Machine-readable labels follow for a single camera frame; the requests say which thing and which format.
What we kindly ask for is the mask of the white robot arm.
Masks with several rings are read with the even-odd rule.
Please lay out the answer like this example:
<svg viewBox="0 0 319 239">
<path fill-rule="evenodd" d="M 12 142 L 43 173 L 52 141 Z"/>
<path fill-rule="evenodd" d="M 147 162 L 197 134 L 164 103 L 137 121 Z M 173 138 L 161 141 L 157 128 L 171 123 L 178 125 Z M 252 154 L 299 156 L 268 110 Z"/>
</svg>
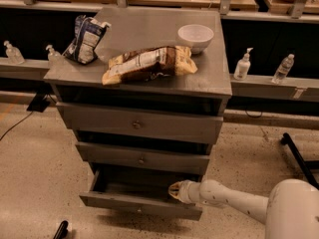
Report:
<svg viewBox="0 0 319 239">
<path fill-rule="evenodd" d="M 179 181 L 168 193 L 185 204 L 226 204 L 265 225 L 265 239 L 319 239 L 319 190 L 286 179 L 268 197 L 233 190 L 216 180 Z"/>
</svg>

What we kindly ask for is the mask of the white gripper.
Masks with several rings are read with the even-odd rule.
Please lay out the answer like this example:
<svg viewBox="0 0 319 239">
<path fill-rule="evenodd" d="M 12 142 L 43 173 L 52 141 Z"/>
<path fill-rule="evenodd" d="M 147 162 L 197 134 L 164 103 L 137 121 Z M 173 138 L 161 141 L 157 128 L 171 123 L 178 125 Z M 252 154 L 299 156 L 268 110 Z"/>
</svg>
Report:
<svg viewBox="0 0 319 239">
<path fill-rule="evenodd" d="M 200 183 L 190 180 L 178 181 L 172 184 L 168 190 L 169 195 L 185 204 L 194 204 L 200 202 Z"/>
</svg>

